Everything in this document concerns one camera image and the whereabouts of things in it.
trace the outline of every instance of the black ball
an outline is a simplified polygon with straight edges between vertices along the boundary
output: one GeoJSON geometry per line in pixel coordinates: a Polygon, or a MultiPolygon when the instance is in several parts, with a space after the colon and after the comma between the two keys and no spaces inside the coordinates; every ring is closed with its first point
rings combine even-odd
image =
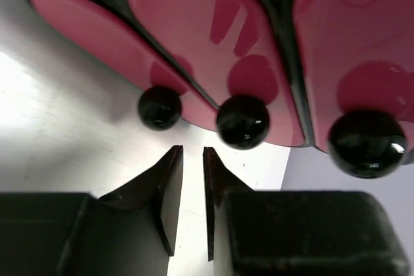
{"type": "Polygon", "coordinates": [[[138,102],[138,115],[147,127],[154,131],[172,128],[180,119],[180,96],[165,87],[151,87],[138,102]]]}
{"type": "Polygon", "coordinates": [[[261,100],[238,95],[221,105],[216,124],[219,136],[226,144],[235,149],[247,150],[266,138],[270,116],[261,100]]]}
{"type": "Polygon", "coordinates": [[[383,112],[354,111],[342,116],[329,132],[328,150],[345,173],[378,178],[402,164],[407,139],[394,117],[383,112]]]}

